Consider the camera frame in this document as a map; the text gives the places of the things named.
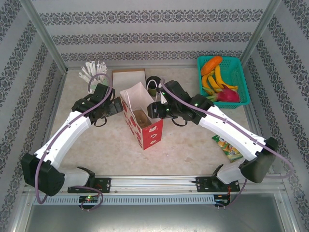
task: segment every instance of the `toy fruit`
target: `toy fruit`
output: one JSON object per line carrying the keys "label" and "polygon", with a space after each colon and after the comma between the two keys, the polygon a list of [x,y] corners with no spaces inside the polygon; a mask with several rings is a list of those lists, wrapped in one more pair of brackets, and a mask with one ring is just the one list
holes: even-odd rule
{"label": "toy fruit", "polygon": [[217,65],[215,67],[215,75],[216,75],[216,81],[217,81],[217,84],[220,88],[225,88],[224,86],[226,86],[227,88],[229,89],[238,89],[237,86],[230,86],[228,84],[226,84],[223,80],[222,80],[222,77],[221,77],[221,71],[220,71],[220,66]]}
{"label": "toy fruit", "polygon": [[222,57],[213,57],[208,60],[201,69],[201,76],[209,74],[216,66],[218,66],[222,62]]}
{"label": "toy fruit", "polygon": [[220,90],[221,90],[221,88],[218,86],[218,84],[216,83],[216,81],[214,80],[214,78],[213,78],[212,76],[209,75],[209,76],[208,76],[208,81],[209,81],[211,87],[214,89],[214,91],[215,91],[216,93],[219,93]]}
{"label": "toy fruit", "polygon": [[214,94],[214,91],[211,89],[211,87],[207,83],[208,77],[209,75],[204,75],[202,77],[202,86],[203,86],[203,89],[206,91],[206,93],[208,93],[209,95],[212,95]]}
{"label": "toy fruit", "polygon": [[214,93],[207,98],[212,102],[240,102],[239,94],[235,89],[229,89],[225,86],[224,89],[219,90],[219,93]]}

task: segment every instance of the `patterned wallpaper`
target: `patterned wallpaper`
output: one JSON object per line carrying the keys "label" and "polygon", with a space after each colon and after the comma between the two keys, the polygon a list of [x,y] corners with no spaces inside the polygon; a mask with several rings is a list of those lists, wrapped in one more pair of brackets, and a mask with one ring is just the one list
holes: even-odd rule
{"label": "patterned wallpaper", "polygon": [[[301,231],[309,231],[309,2],[283,0],[245,67],[258,123],[294,165],[285,180]],[[277,161],[278,172],[288,172]]]}
{"label": "patterned wallpaper", "polygon": [[195,65],[240,57],[269,0],[34,0],[66,65]]}
{"label": "patterned wallpaper", "polygon": [[0,15],[0,232],[4,232],[24,186],[20,159],[43,143],[62,73],[19,1],[1,1]]}

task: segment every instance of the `banana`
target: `banana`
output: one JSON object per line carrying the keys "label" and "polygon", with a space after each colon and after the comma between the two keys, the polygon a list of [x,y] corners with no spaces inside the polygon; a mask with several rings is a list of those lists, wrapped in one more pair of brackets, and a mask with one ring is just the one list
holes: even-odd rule
{"label": "banana", "polygon": [[216,68],[215,68],[215,75],[216,75],[216,81],[217,81],[217,84],[220,88],[224,88],[224,86],[228,87],[229,89],[238,89],[237,86],[230,86],[228,84],[226,84],[223,80],[222,80],[222,77],[221,77],[221,71],[220,71],[220,66],[217,65]]}
{"label": "banana", "polygon": [[211,89],[211,87],[207,83],[208,77],[209,77],[209,74],[204,75],[202,77],[202,86],[203,86],[203,89],[206,91],[206,93],[208,93],[209,95],[213,95],[214,92],[213,92],[213,90]]}
{"label": "banana", "polygon": [[217,85],[216,81],[211,75],[208,76],[208,81],[216,93],[220,92],[218,89],[221,89],[221,88]]}

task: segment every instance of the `orange carrot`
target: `orange carrot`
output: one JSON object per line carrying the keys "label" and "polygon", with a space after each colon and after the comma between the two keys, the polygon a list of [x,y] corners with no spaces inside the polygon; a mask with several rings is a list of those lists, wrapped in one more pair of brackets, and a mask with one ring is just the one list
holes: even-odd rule
{"label": "orange carrot", "polygon": [[201,69],[201,76],[209,74],[214,68],[222,62],[222,57],[217,56],[208,60]]}

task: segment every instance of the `teal basket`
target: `teal basket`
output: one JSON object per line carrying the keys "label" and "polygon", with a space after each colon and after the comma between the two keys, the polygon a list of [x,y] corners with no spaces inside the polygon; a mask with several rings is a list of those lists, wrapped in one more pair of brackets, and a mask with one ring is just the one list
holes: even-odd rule
{"label": "teal basket", "polygon": [[[203,96],[208,96],[208,93],[206,93],[205,90],[202,88],[201,68],[211,58],[213,58],[213,56],[197,58],[199,92]],[[223,60],[220,63],[222,80],[228,85],[238,86],[237,93],[239,94],[240,102],[238,103],[214,102],[214,104],[219,108],[227,108],[227,109],[236,109],[241,105],[248,105],[250,103],[250,97],[240,60],[236,57],[222,57],[222,58]]]}

